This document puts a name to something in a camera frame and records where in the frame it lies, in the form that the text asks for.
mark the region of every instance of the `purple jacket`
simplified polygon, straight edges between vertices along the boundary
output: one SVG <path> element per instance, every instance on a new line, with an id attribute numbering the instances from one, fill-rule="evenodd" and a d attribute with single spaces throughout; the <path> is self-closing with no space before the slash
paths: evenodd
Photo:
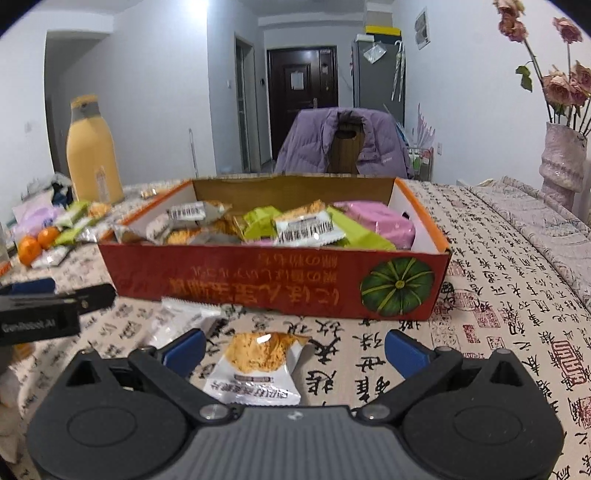
<path id="1" fill-rule="evenodd" d="M 325 173 L 339 121 L 361 120 L 365 144 L 357 160 L 359 174 L 414 178 L 408 151 L 392 115 L 365 108 L 302 110 L 279 152 L 275 173 Z"/>

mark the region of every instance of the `snack package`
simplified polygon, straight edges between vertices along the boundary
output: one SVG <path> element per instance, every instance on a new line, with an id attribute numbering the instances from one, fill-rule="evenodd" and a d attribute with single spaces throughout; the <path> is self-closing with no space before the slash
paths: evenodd
<path id="1" fill-rule="evenodd" d="M 88 202 L 72 203 L 65 213 L 55 219 L 53 225 L 61 226 L 62 228 L 74 228 L 74 224 L 86 214 L 88 206 Z"/>
<path id="2" fill-rule="evenodd" d="M 167 213 L 163 213 L 148 224 L 145 237 L 153 244 L 164 245 L 172 231 L 170 218 Z"/>
<path id="3" fill-rule="evenodd" d="M 166 189 L 148 189 L 141 191 L 139 196 L 142 198 L 142 200 L 151 200 L 165 191 Z"/>
<path id="4" fill-rule="evenodd" d="M 320 200 L 316 200 L 314 203 L 311 203 L 310 205 L 296 208 L 295 210 L 290 210 L 289 212 L 285 212 L 282 215 L 275 217 L 275 223 L 283 222 L 285 220 L 292 220 L 294 218 L 299 218 L 305 215 L 311 215 L 313 213 L 320 213 L 322 210 L 326 210 L 326 205 L 324 205 L 324 203 Z"/>
<path id="5" fill-rule="evenodd" d="M 412 221 L 380 202 L 339 202 L 334 206 L 360 225 L 391 241 L 396 248 L 410 250 L 417 234 Z"/>
<path id="6" fill-rule="evenodd" d="M 166 245 L 189 245 L 198 236 L 201 236 L 202 237 L 201 241 L 204 242 L 204 238 L 202 236 L 203 232 L 204 232 L 204 229 L 202 229 L 202 228 L 193 229 L 193 230 L 188 230 L 188 229 L 175 230 L 174 232 L 170 232 L 167 235 L 164 243 Z"/>
<path id="7" fill-rule="evenodd" d="M 291 374 L 308 341 L 288 333 L 237 333 L 203 391 L 225 404 L 299 405 Z"/>
<path id="8" fill-rule="evenodd" d="M 261 238 L 274 238 L 277 236 L 274 218 L 282 215 L 275 207 L 255 208 L 244 217 L 244 222 L 239 222 L 243 240 L 259 240 Z"/>
<path id="9" fill-rule="evenodd" d="M 88 208 L 88 216 L 96 219 L 102 219 L 111 211 L 111 205 L 107 203 L 93 203 Z"/>
<path id="10" fill-rule="evenodd" d="M 173 228 L 197 228 L 219 220 L 228 207 L 218 202 L 194 202 L 179 205 L 168 211 Z"/>
<path id="11" fill-rule="evenodd" d="M 113 233 L 117 242 L 120 244 L 138 244 L 147 241 L 145 236 L 142 236 L 139 232 L 136 232 L 127 225 L 114 225 Z"/>
<path id="12" fill-rule="evenodd" d="M 194 328 L 201 329 L 207 336 L 222 316 L 220 307 L 168 297 L 162 299 L 162 307 L 172 317 L 165 322 L 154 320 L 144 345 L 162 348 Z"/>
<path id="13" fill-rule="evenodd" d="M 275 220 L 276 247 L 322 247 L 345 238 L 326 210 L 289 220 Z"/>
<path id="14" fill-rule="evenodd" d="M 59 267 L 72 251 L 71 245 L 60 245 L 51 250 L 44 251 L 40 257 L 36 258 L 31 264 L 31 268 L 42 269 L 49 267 Z"/>
<path id="15" fill-rule="evenodd" d="M 392 242 L 366 229 L 337 209 L 328 207 L 327 211 L 333 223 L 345 232 L 346 237 L 337 243 L 339 247 L 356 250 L 384 250 L 386 252 L 396 250 Z"/>
<path id="16" fill-rule="evenodd" d="M 34 343 L 21 343 L 12 348 L 12 363 L 17 364 L 35 353 Z"/>
<path id="17" fill-rule="evenodd" d="M 73 245 L 76 243 L 76 238 L 80 233 L 88 227 L 91 227 L 98 222 L 97 219 L 92 217 L 82 217 L 79 219 L 72 228 L 65 230 L 57 237 L 54 245 Z"/>
<path id="18" fill-rule="evenodd" d="M 97 244 L 109 232 L 115 230 L 115 225 L 122 220 L 123 215 L 113 214 L 103 219 L 94 226 L 82 230 L 76 237 L 76 241 L 84 244 Z"/>

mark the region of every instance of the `flower vase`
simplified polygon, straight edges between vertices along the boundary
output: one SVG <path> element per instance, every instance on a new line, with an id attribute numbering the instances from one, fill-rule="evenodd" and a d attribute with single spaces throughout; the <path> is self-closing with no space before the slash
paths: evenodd
<path id="1" fill-rule="evenodd" d="M 565 125 L 547 124 L 540 166 L 542 192 L 569 212 L 573 210 L 574 194 L 583 191 L 586 157 L 587 139 L 583 134 Z"/>

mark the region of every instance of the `white wall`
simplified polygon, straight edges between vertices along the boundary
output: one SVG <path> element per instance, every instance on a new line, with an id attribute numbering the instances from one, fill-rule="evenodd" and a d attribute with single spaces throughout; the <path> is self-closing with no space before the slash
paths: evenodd
<path id="1" fill-rule="evenodd" d="M 475 184 L 510 175 L 540 187 L 538 174 L 548 120 L 541 87 L 523 90 L 515 69 L 530 58 L 522 44 L 498 31 L 492 2 L 396 0 L 394 25 L 407 52 L 407 128 L 417 125 L 417 105 L 437 129 L 434 181 Z M 427 7 L 431 43 L 418 50 L 414 23 Z M 552 64 L 566 71 L 566 45 L 552 18 L 563 16 L 546 0 L 525 2 L 529 41 L 545 74 Z M 591 40 L 573 45 L 573 61 L 591 62 Z"/>
<path id="2" fill-rule="evenodd" d="M 80 12 L 32 12 L 0 39 L 0 220 L 12 216 L 27 184 L 53 173 L 45 113 L 47 33 L 111 33 L 113 18 Z"/>
<path id="3" fill-rule="evenodd" d="M 271 159 L 271 145 L 267 134 L 267 93 L 265 86 L 261 85 L 266 72 L 265 47 L 258 17 L 236 0 L 210 0 L 207 19 L 209 99 L 213 146 L 217 172 L 220 174 L 242 172 L 236 100 L 236 37 L 252 45 L 255 50 L 261 163 Z"/>
<path id="4" fill-rule="evenodd" d="M 115 32 L 62 76 L 59 92 L 61 118 L 72 98 L 99 96 L 124 184 L 193 177 L 189 128 L 200 176 L 216 174 L 201 2 L 144 0 L 117 15 Z"/>
<path id="5" fill-rule="evenodd" d="M 358 25 L 302 24 L 267 28 L 265 48 L 337 47 L 339 64 L 339 106 L 353 106 L 353 77 L 351 76 L 351 46 L 358 33 L 363 33 L 363 22 Z"/>

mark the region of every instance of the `cardboard box on refrigerator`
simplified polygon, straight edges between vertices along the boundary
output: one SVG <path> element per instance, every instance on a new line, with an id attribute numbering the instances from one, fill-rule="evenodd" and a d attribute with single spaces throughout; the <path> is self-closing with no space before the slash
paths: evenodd
<path id="1" fill-rule="evenodd" d="M 346 176 L 228 177 L 189 180 L 125 223 L 143 229 L 170 207 L 218 200 L 244 214 L 288 211 L 322 200 L 382 202 L 414 222 L 411 251 L 250 245 L 99 245 L 120 296 L 235 303 L 285 314 L 427 320 L 451 252 L 444 235 L 402 180 Z"/>

